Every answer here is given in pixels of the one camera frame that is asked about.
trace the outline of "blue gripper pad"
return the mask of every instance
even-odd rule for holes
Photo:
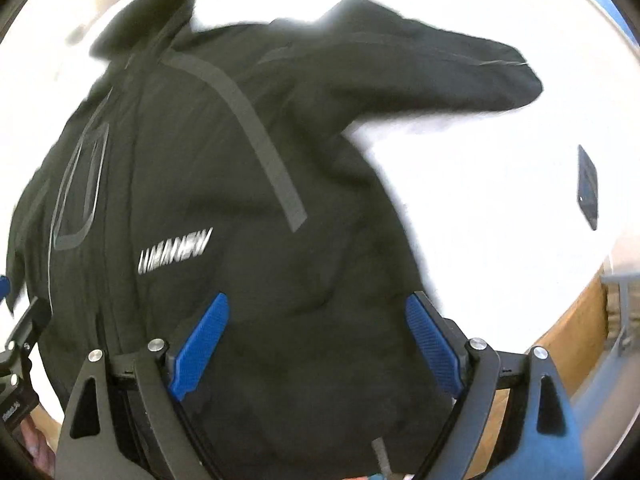
[[[406,300],[406,322],[436,377],[438,386],[457,399],[464,389],[456,353],[414,294]]]
[[[6,276],[0,276],[0,301],[4,300],[11,292],[11,283]]]
[[[211,303],[175,359],[169,391],[177,400],[184,400],[184,396],[198,386],[228,321],[229,304],[226,295],[221,293]]]

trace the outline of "metal screw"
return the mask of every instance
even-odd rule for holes
[[[547,352],[542,346],[536,346],[533,349],[533,355],[535,355],[538,359],[546,359],[549,357],[549,352]]]
[[[486,341],[479,337],[472,337],[469,340],[469,344],[474,350],[484,350],[486,348]]]
[[[97,363],[100,359],[102,359],[102,350],[100,350],[99,348],[93,350],[89,354],[89,361],[91,361],[92,363]]]
[[[164,341],[160,338],[152,339],[146,347],[151,352],[159,352],[164,348]]]

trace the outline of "white tabletop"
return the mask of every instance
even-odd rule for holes
[[[50,0],[32,0],[0,44],[0,254],[22,189],[104,69],[88,58],[88,45],[130,1],[67,48],[63,38],[82,7],[68,0],[53,12]],[[313,20],[338,1],[197,0],[196,18],[202,27]],[[589,0],[377,1],[515,46],[545,86],[521,110],[350,130],[394,197],[442,313],[496,349],[524,351],[587,285],[628,216],[639,182],[638,59]],[[576,202],[578,144],[598,170],[596,232]]]

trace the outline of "black jacket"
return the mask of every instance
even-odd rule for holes
[[[92,349],[171,343],[224,292],[229,325],[182,405],[226,478],[373,474],[380,436],[415,472],[450,399],[404,320],[422,285],[402,225],[341,133],[365,114],[517,108],[542,85],[509,46],[369,0],[199,33],[192,10],[136,0],[92,47],[108,70],[14,213],[9,306],[23,284],[49,298],[40,352],[64,407]],[[190,233],[208,236],[199,254],[150,253]]]

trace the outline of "white surface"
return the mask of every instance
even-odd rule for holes
[[[52,0],[30,2],[0,44],[0,182],[11,183],[0,190],[7,204],[0,210],[2,254],[12,205],[102,71],[87,59],[88,45],[131,0],[111,9],[80,46],[65,49],[62,38],[82,20],[69,10],[90,13],[87,0],[77,1],[55,14]],[[202,26],[312,20],[338,1],[197,0],[196,17]],[[638,182],[638,60],[587,0],[377,1],[436,27],[512,44],[545,85],[536,102],[514,112],[398,118],[352,132],[406,213],[443,313],[468,336],[523,351],[580,294],[622,229]],[[25,48],[34,36],[39,42]],[[50,45],[64,59],[56,82],[50,64],[41,65]],[[578,143],[598,168],[596,232],[576,203]],[[3,336],[6,311],[1,315]],[[34,381],[46,387],[44,377]],[[47,399],[50,409],[55,402]]]

